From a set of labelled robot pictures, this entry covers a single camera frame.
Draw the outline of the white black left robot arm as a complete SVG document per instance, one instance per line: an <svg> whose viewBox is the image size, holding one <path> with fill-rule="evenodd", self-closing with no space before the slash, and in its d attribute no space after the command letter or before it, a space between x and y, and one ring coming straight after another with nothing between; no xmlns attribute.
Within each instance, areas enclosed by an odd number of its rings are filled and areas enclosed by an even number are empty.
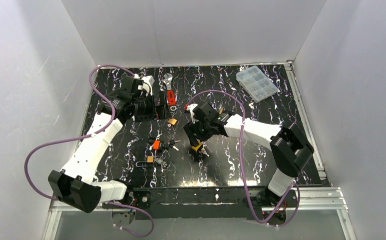
<svg viewBox="0 0 386 240"><path fill-rule="evenodd" d="M123 77L119 89L107 95L115 107L115 116L111 106L103 101L88 130L92 136L81 141L61 170L52 170L48 176L53 194L59 201L90 213L100 203L124 199L129 189L126 182L117 179L94 182L93 179L103 155L127 120L148 122L167 118L166 95L160 91L158 97L154 96L153 83L154 78L150 75L142 78L128 75Z"/></svg>

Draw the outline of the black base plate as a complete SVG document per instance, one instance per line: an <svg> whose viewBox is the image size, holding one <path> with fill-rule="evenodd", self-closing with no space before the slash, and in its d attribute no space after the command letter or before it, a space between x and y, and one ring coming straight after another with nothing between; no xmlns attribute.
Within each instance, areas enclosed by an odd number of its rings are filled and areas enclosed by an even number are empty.
<svg viewBox="0 0 386 240"><path fill-rule="evenodd" d="M253 219L243 187L131 188L121 204L133 205L155 219Z"/></svg>

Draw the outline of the small brass padlock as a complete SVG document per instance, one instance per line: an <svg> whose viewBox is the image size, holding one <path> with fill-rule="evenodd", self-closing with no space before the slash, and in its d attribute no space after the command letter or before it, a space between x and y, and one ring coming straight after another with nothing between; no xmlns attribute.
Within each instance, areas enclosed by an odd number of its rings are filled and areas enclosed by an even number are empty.
<svg viewBox="0 0 386 240"><path fill-rule="evenodd" d="M175 127L178 123L178 120L175 118L168 119L167 126L168 127Z"/></svg>

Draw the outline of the long shackle orange padlock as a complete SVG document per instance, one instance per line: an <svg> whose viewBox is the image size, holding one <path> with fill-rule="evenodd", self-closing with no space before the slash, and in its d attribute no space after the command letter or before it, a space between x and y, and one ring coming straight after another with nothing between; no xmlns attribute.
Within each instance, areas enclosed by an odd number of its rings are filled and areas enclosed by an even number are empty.
<svg viewBox="0 0 386 240"><path fill-rule="evenodd" d="M146 160L143 161L137 161L135 163L135 166L138 168L144 168L147 167L148 165L154 163L154 156L148 156Z"/></svg>

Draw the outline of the red handled adjustable wrench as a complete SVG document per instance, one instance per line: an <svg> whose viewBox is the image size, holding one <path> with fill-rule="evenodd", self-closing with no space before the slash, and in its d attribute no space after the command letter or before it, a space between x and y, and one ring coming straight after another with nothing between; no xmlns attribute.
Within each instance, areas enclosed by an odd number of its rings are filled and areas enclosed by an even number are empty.
<svg viewBox="0 0 386 240"><path fill-rule="evenodd" d="M173 75L170 73L165 73L163 76L163 84L166 87L166 100L167 100L167 105L172 114L174 114L177 110L177 102L176 102L176 96L175 92L172 89L172 80L173 80Z"/></svg>

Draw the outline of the orange black padlock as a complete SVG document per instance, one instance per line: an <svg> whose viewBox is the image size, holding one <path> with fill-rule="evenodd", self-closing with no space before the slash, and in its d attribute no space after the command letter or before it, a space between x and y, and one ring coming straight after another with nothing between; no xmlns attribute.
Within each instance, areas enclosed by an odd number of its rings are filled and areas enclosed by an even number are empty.
<svg viewBox="0 0 386 240"><path fill-rule="evenodd" d="M160 140L159 138L149 137L147 142L148 142L148 144L151 145L151 147L152 147L152 149L154 151L161 151L161 150L163 150L164 141Z"/></svg>

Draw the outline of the clear plastic screw box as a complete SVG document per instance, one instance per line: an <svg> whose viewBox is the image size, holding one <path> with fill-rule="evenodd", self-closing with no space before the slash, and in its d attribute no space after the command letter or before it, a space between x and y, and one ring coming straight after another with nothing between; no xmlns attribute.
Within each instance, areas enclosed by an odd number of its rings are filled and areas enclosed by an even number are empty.
<svg viewBox="0 0 386 240"><path fill-rule="evenodd" d="M279 92L275 84L256 65L236 73L236 80L256 103Z"/></svg>

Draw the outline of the yellow padlock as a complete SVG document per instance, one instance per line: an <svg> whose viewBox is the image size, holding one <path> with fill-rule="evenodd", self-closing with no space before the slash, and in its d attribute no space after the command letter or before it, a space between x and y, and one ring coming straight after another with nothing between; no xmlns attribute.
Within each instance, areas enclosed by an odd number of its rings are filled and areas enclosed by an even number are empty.
<svg viewBox="0 0 386 240"><path fill-rule="evenodd" d="M199 142L198 145L192 146L191 148L193 149L194 152L200 153L201 150L203 149L203 143L202 143L202 142Z"/></svg>

